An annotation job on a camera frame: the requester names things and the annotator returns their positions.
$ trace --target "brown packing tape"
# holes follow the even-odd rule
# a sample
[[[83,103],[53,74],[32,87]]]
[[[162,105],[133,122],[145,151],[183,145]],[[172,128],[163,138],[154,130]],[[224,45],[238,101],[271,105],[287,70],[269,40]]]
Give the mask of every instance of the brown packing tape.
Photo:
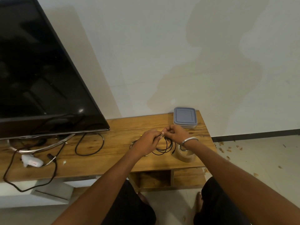
[[[178,147],[176,147],[175,149],[175,153],[176,153],[176,157],[181,160],[182,162],[186,162],[186,163],[190,163],[193,162],[196,158],[196,155],[187,150],[187,151],[182,151],[180,149],[180,145],[178,145]]]

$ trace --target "human arm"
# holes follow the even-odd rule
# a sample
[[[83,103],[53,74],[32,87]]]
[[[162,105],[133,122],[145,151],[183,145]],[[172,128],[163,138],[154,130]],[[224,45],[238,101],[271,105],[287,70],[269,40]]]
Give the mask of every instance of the human arm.
[[[155,150],[161,132],[145,132],[131,150],[105,172],[83,195],[67,208],[52,225],[99,225],[102,223],[124,181],[136,162]]]
[[[191,137],[178,125],[166,127],[162,134],[178,144]],[[197,140],[187,141],[184,147],[201,159],[224,192],[252,224],[300,223],[300,209],[257,178]]]

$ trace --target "black pants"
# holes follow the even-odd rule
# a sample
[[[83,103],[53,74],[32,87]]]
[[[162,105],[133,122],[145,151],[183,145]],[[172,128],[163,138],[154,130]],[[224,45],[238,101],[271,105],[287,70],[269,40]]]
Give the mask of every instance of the black pants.
[[[203,205],[194,217],[194,225],[250,225],[213,177],[205,183],[201,194]]]
[[[202,209],[195,215],[194,225],[250,225],[213,177],[205,183],[202,198]],[[155,222],[154,210],[141,201],[126,180],[102,225],[154,225]]]

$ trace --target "black television screen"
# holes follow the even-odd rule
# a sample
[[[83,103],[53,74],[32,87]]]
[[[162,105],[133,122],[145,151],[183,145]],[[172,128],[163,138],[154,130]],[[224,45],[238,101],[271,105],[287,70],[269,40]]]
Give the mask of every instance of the black television screen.
[[[0,139],[99,130],[109,125],[37,0],[0,0]]]

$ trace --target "plastic container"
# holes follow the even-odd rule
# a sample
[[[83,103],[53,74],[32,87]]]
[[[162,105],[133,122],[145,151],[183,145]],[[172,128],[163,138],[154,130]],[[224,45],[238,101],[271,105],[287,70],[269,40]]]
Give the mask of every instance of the plastic container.
[[[186,129],[195,128],[198,125],[196,110],[189,107],[176,107],[174,109],[174,124]]]

